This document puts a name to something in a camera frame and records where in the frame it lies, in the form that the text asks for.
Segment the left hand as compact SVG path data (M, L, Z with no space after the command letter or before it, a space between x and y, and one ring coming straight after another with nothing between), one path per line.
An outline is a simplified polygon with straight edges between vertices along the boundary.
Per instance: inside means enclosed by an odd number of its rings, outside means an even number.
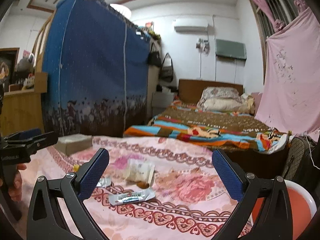
M14 202L20 202L22 199L22 177L20 171L26 169L27 166L25 164L18 164L13 184L8 187L8 194Z

